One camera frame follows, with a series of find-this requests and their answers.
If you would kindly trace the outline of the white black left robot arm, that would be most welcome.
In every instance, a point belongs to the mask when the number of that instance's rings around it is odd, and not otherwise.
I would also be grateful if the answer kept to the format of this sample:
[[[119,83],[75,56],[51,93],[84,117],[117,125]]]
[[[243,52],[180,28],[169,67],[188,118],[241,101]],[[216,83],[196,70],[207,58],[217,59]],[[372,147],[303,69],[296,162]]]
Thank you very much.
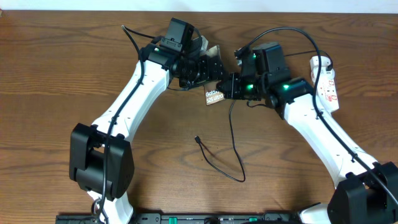
[[[176,78],[180,90],[206,85],[226,74],[220,47],[191,24],[173,18],[164,36],[136,47],[135,71],[113,104],[91,125],[70,136],[69,176],[93,199],[95,223],[129,223],[134,209],[127,188],[134,175],[131,144],[154,101]]]

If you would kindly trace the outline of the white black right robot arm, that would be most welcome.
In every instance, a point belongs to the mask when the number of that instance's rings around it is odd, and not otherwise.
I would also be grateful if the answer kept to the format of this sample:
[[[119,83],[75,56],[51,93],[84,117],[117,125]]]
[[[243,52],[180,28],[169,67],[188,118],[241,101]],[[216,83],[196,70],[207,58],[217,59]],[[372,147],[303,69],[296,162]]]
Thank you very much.
[[[363,151],[323,107],[304,78],[292,78],[282,47],[262,44],[243,54],[241,73],[217,84],[226,98],[264,100],[294,127],[328,170],[335,191],[328,204],[298,211],[296,223],[397,222],[397,166],[378,163]]]

